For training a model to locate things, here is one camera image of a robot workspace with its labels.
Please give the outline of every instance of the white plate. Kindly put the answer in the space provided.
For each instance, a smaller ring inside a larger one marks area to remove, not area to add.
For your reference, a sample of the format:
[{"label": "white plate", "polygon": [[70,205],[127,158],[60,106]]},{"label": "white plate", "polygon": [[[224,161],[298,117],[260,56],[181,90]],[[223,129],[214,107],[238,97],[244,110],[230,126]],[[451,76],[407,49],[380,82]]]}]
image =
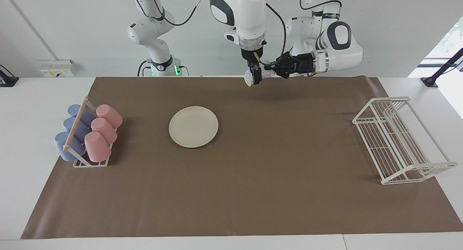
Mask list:
[{"label": "white plate", "polygon": [[169,123],[169,133],[178,145],[197,148],[210,142],[218,130],[218,119],[211,110],[191,106],[178,111]]}]

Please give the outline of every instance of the cup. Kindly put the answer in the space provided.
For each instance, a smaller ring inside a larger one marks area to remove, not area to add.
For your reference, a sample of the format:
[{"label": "cup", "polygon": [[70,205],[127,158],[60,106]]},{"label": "cup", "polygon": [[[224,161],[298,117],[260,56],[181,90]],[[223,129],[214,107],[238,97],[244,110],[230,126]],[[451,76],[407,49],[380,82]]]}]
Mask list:
[{"label": "cup", "polygon": [[92,131],[85,136],[88,158],[93,162],[105,161],[111,156],[111,149],[101,133]]},{"label": "cup", "polygon": [[[79,112],[81,106],[80,105],[71,105],[68,108],[68,115],[70,117],[76,117],[77,113]],[[88,128],[90,128],[90,125],[92,124],[92,121],[95,119],[95,115],[91,113],[89,110],[84,109],[84,112],[82,113],[82,116],[80,118],[81,122],[83,122]]]},{"label": "cup", "polygon": [[[75,117],[70,117],[64,120],[63,122],[63,128],[67,132],[71,132],[72,125],[76,121]],[[90,129],[85,126],[85,124],[82,121],[79,121],[77,124],[76,132],[74,133],[74,137],[80,142],[84,143],[85,136],[90,133]]]},{"label": "cup", "polygon": [[[59,154],[61,155],[61,158],[63,158],[63,160],[75,161],[77,158],[74,155],[72,155],[69,151],[68,152],[63,151],[63,146],[65,145],[66,139],[68,139],[68,136],[69,136],[69,132],[67,131],[58,133],[55,136],[55,145],[59,151]],[[74,149],[74,151],[76,151],[76,153],[79,154],[80,156],[84,155],[85,148],[84,146],[80,144],[80,142],[76,139],[76,137],[72,138],[71,148]]]},{"label": "cup", "polygon": [[122,124],[122,116],[109,105],[100,105],[96,108],[96,115],[105,118],[112,128],[118,128]]},{"label": "cup", "polygon": [[105,118],[96,118],[92,121],[92,131],[99,132],[108,144],[117,139],[117,132]]}]

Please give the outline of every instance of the table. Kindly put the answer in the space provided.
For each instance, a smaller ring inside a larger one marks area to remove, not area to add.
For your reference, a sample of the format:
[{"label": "table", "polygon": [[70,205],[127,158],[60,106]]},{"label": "table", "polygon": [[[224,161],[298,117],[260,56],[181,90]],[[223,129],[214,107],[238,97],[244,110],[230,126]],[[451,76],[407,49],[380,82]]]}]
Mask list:
[{"label": "table", "polygon": [[[18,240],[57,157],[52,142],[61,131],[62,112],[79,103],[94,78],[21,79],[0,90],[0,249],[460,249],[463,232],[433,234],[307,235],[267,237],[145,237]],[[389,96],[410,96],[411,103],[450,159],[463,164],[463,120],[438,89],[419,79],[380,79]],[[30,166],[18,163],[33,162]],[[463,168],[437,176],[456,213],[463,217]]]}]

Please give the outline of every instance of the dish rack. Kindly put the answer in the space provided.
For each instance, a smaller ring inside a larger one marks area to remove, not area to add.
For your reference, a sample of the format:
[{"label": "dish rack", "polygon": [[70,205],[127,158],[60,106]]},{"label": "dish rack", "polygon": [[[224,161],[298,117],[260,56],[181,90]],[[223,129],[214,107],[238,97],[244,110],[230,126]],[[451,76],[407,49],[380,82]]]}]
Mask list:
[{"label": "dish rack", "polygon": [[[424,181],[447,169],[452,162],[409,103],[410,97],[373,98],[352,120],[360,132],[381,177],[381,184]],[[402,121],[399,111],[408,107],[447,162],[431,163]]]},{"label": "dish rack", "polygon": [[[96,167],[108,166],[109,158],[101,162],[92,162],[92,161],[86,160],[83,156],[80,156],[73,148],[71,148],[72,138],[74,137],[74,133],[76,132],[77,125],[79,121],[81,120],[82,114],[85,109],[90,110],[91,113],[96,115],[95,106],[93,106],[93,104],[89,102],[88,97],[85,97],[82,102],[81,108],[79,109],[76,115],[76,120],[74,121],[74,124],[72,125],[71,131],[69,132],[68,139],[66,140],[66,143],[63,146],[63,151],[69,152],[74,157],[77,158],[72,165],[75,168],[96,168]],[[109,149],[111,150],[112,150],[112,145],[113,143],[109,145]]]}]

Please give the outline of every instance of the wooden handle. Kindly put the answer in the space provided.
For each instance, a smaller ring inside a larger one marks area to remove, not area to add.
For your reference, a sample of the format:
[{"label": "wooden handle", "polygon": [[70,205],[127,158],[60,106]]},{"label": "wooden handle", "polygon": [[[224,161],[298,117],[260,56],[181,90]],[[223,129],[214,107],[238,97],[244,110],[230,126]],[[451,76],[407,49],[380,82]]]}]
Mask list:
[{"label": "wooden handle", "polygon": [[86,96],[84,101],[82,102],[79,112],[76,115],[76,120],[74,121],[71,131],[69,132],[68,139],[66,139],[66,143],[63,146],[64,152],[68,152],[69,148],[71,147],[72,138],[74,137],[74,133],[76,133],[77,125],[79,124],[79,121],[81,120],[81,117],[82,117],[82,114],[84,113],[87,102],[88,102],[88,97]]}]

